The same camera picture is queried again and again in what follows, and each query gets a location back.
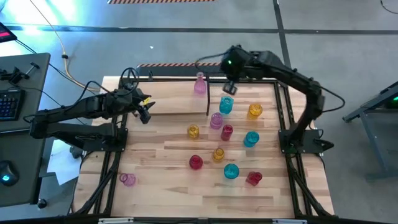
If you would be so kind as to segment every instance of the keyboard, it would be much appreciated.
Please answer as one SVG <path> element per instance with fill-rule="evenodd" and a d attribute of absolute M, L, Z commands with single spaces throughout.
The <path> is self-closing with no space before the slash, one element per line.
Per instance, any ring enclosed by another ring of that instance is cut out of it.
<path fill-rule="evenodd" d="M 0 91 L 0 122 L 18 120 L 24 96 L 25 90 Z"/>

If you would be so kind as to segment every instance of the wooden table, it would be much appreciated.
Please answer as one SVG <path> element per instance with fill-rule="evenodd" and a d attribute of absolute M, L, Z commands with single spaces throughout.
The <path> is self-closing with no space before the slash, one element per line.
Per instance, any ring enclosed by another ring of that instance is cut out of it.
<path fill-rule="evenodd" d="M 117 78 L 104 77 L 106 88 L 116 88 L 117 84 Z M 220 98 L 226 95 L 221 86 L 211 84 L 210 114 L 218 112 Z M 193 91 L 193 82 L 189 88 Z M 305 106 L 305 97 L 292 89 L 290 97 L 295 119 L 298 119 Z M 294 217 L 286 162 L 280 153 L 277 137 L 280 127 L 273 85 L 240 84 L 233 98 L 233 111 L 224 116 L 224 124 L 234 127 L 228 142 L 221 141 L 221 130 L 209 128 L 210 116 L 203 113 L 155 115 L 148 124 L 142 124 L 138 118 L 129 115 L 129 137 L 119 174 L 133 173 L 137 182 L 133 187 L 126 187 L 117 181 L 112 216 Z M 264 109 L 257 120 L 246 119 L 251 103 L 260 103 Z M 103 122 L 109 121 L 96 119 L 93 125 Z M 187 127 L 190 124 L 200 127 L 199 139 L 188 138 Z M 259 133 L 260 140 L 254 148 L 246 148 L 243 138 L 251 130 Z M 225 150 L 225 159 L 221 163 L 215 163 L 211 158 L 217 147 Z M 194 154 L 204 160 L 200 170 L 191 170 L 188 165 Z M 86 202 L 98 185 L 103 156 L 103 152 L 94 152 L 83 164 L 75 191 L 76 209 Z M 223 168 L 229 163 L 236 164 L 240 170 L 239 177 L 234 180 L 224 177 Z M 325 210 L 333 213 L 321 160 L 314 155 L 303 154 L 303 164 L 309 189 Z M 250 171 L 262 173 L 263 178 L 256 187 L 245 182 Z M 298 186 L 297 189 L 300 208 L 304 212 L 302 193 Z M 107 192 L 108 189 L 105 190 L 103 204 Z"/>

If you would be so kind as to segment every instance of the paper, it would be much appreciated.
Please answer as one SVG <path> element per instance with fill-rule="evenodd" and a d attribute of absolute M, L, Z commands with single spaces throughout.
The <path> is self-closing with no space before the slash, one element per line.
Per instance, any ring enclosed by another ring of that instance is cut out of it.
<path fill-rule="evenodd" d="M 70 146 L 61 140 L 53 143 L 47 172 L 55 172 L 58 184 L 62 185 L 79 176 L 81 158 L 74 159 Z"/>

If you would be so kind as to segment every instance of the desk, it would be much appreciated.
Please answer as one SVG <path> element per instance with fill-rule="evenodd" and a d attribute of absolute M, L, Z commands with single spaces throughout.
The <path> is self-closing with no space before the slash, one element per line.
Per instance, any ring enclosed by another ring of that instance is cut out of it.
<path fill-rule="evenodd" d="M 0 57 L 0 68 L 8 72 L 18 67 L 26 72 L 30 63 L 36 63 L 40 68 L 30 74 L 30 79 L 21 80 L 20 87 L 43 89 L 50 54 L 30 54 L 10 57 Z M 7 90 L 11 85 L 7 81 L 0 81 L 0 90 Z M 40 190 L 41 179 L 39 169 L 42 162 L 45 139 L 34 139 L 27 131 L 7 133 L 9 131 L 29 129 L 29 124 L 22 117 L 34 114 L 39 108 L 42 93 L 37 90 L 26 90 L 25 102 L 20 118 L 17 121 L 0 122 L 0 161 L 10 160 L 19 173 L 16 185 L 6 187 L 0 184 L 0 207 L 22 203 L 35 203 Z"/>
<path fill-rule="evenodd" d="M 104 77 L 104 87 L 112 89 L 117 84 L 118 79 Z M 221 87 L 222 84 L 211 84 L 210 114 L 218 111 L 220 98 L 226 95 Z M 298 118 L 304 109 L 305 97 L 293 90 L 290 94 Z M 277 137 L 280 127 L 274 87 L 270 84 L 240 84 L 233 98 L 233 110 L 224 117 L 224 124 L 234 127 L 228 142 L 221 141 L 221 130 L 209 128 L 210 116 L 205 114 L 155 115 L 148 124 L 141 124 L 139 119 L 129 115 L 126 126 L 129 137 L 121 156 L 119 174 L 134 173 L 137 182 L 133 187 L 116 182 L 111 215 L 292 218 L 286 163 Z M 251 103 L 260 103 L 264 109 L 257 120 L 246 119 Z M 105 122 L 108 121 L 96 119 L 93 125 Z M 200 127 L 199 139 L 188 138 L 190 124 Z M 250 130 L 257 131 L 260 140 L 254 148 L 248 149 L 243 146 L 243 138 Z M 226 153 L 221 163 L 214 163 L 211 158 L 217 147 L 222 147 Z M 204 160 L 200 170 L 189 168 L 188 160 L 194 154 Z M 83 164 L 75 192 L 76 209 L 86 202 L 98 185 L 103 156 L 103 152 L 94 152 Z M 229 180 L 224 177 L 223 168 L 228 163 L 239 167 L 238 178 Z M 303 164 L 310 190 L 325 210 L 333 213 L 322 162 L 313 155 L 304 154 Z M 263 175 L 256 187 L 245 183 L 250 171 Z M 298 196 L 304 211 L 300 190 Z"/>

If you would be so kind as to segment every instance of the concrete floor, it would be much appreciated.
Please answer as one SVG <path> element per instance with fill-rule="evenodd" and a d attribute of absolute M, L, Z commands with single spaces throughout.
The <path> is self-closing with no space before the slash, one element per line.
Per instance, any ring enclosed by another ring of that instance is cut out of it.
<path fill-rule="evenodd" d="M 62 26 L 277 28 L 272 0 L 120 5 L 108 5 L 105 0 L 35 2 L 53 24 Z M 384 2 L 398 11 L 398 2 Z M 285 29 L 398 29 L 398 15 L 385 11 L 378 0 L 279 0 L 279 4 Z M 0 21 L 46 24 L 28 1 L 23 5 L 9 1 Z M 37 52 L 51 53 L 51 63 L 62 68 L 62 50 L 53 32 L 30 27 L 15 34 Z M 248 50 L 271 50 L 282 58 L 278 34 L 60 32 L 60 36 L 71 57 L 70 72 L 81 82 L 101 82 L 105 75 L 119 75 L 124 68 L 139 63 L 192 62 L 237 43 Z M 343 218 L 397 223 L 398 181 L 365 181 L 365 174 L 379 170 L 376 158 L 359 120 L 345 124 L 341 117 L 397 81 L 398 35 L 286 35 L 286 39 L 292 66 L 347 101 L 342 110 L 326 113 L 316 121 L 325 130 L 323 138 L 335 143 L 325 153 L 335 213 Z M 28 51 L 14 42 L 1 44 L 0 56 L 18 54 Z M 44 91 L 68 105 L 81 88 L 65 82 L 50 68 Z M 339 104 L 326 95 L 326 108 Z M 53 107 L 55 103 L 43 96 L 40 108 Z M 394 116 L 389 121 L 396 124 L 398 119 Z M 72 188 L 73 182 L 58 187 L 54 177 L 47 177 L 40 193 L 49 201 L 47 208 L 0 208 L 0 220 L 64 215 Z"/>

